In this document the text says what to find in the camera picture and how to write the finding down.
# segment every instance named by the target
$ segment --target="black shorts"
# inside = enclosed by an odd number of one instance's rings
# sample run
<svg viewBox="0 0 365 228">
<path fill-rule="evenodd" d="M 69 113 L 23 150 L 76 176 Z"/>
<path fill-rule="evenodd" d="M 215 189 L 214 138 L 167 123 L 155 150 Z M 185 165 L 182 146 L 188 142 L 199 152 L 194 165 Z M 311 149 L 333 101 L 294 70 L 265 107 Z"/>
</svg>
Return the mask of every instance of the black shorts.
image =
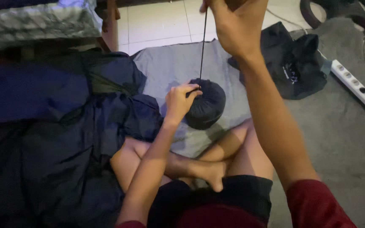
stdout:
<svg viewBox="0 0 365 228">
<path fill-rule="evenodd" d="M 265 224 L 270 218 L 272 181 L 250 175 L 228 176 L 222 179 L 223 190 L 191 190 L 183 181 L 174 180 L 160 187 L 150 208 L 148 228 L 173 227 L 181 213 L 189 208 L 209 203 L 240 207 Z"/>
</svg>

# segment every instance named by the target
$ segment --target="compressed sleeping bag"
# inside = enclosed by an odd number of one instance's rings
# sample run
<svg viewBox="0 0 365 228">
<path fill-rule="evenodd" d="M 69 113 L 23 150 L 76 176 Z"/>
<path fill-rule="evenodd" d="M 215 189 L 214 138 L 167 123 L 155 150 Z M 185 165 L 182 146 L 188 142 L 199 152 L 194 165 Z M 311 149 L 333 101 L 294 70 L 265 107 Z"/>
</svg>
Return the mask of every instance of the compressed sleeping bag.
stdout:
<svg viewBox="0 0 365 228">
<path fill-rule="evenodd" d="M 188 126 L 197 130 L 206 130 L 222 116 L 226 104 L 225 91 L 210 80 L 197 78 L 191 80 L 190 84 L 200 85 L 203 94 L 195 98 L 185 119 Z"/>
</svg>

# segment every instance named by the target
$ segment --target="maroon sleeve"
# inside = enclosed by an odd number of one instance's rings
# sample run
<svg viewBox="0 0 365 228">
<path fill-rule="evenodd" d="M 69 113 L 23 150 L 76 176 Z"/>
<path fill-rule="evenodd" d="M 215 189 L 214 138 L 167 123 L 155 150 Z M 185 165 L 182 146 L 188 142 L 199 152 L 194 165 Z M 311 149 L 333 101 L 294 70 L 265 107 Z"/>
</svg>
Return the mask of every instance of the maroon sleeve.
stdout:
<svg viewBox="0 0 365 228">
<path fill-rule="evenodd" d="M 139 221 L 126 221 L 115 226 L 115 228 L 146 228 L 146 226 Z"/>
<path fill-rule="evenodd" d="M 302 180 L 287 190 L 294 228 L 357 228 L 329 188 L 317 180 Z"/>
</svg>

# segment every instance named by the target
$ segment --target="gray rug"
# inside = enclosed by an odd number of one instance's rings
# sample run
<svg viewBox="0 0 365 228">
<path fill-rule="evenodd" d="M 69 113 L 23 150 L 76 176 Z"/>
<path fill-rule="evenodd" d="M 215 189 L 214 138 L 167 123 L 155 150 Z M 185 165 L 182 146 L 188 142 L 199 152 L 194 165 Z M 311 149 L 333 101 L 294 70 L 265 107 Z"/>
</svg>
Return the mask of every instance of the gray rug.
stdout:
<svg viewBox="0 0 365 228">
<path fill-rule="evenodd" d="M 328 59 L 339 60 L 365 85 L 363 36 L 351 20 L 333 19 L 312 33 L 320 36 L 320 51 Z M 138 68 L 148 77 L 144 93 L 157 99 L 162 114 L 170 87 L 199 76 L 201 50 L 201 43 L 192 43 L 148 48 L 136 56 Z M 205 44 L 202 78 L 225 90 L 226 108 L 220 120 L 206 131 L 182 123 L 172 145 L 174 152 L 194 157 L 225 130 L 250 117 L 245 89 L 239 82 L 239 72 L 227 64 L 229 57 L 218 41 Z M 322 91 L 300 101 L 286 101 L 286 105 L 304 132 L 309 155 L 322 180 L 353 222 L 365 227 L 365 110 L 332 75 Z M 291 227 L 277 176 L 271 201 L 270 226 Z"/>
</svg>

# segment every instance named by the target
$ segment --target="black drawstring bag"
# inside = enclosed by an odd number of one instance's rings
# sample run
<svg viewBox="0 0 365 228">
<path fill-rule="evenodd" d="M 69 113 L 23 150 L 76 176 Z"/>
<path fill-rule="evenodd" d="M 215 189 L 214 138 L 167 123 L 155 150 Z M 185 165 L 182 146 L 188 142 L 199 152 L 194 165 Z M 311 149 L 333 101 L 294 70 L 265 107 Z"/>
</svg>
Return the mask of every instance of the black drawstring bag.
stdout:
<svg viewBox="0 0 365 228">
<path fill-rule="evenodd" d="M 185 120 L 188 126 L 197 130 L 210 128 L 222 116 L 226 104 L 225 91 L 215 82 L 200 80 L 199 78 L 190 81 L 190 84 L 201 86 L 202 95 L 195 98 Z"/>
<path fill-rule="evenodd" d="M 327 81 L 321 71 L 323 59 L 318 44 L 314 34 L 293 41 L 281 22 L 262 31 L 261 53 L 282 98 L 300 100 L 324 88 Z M 239 69 L 234 58 L 228 63 Z"/>
</svg>

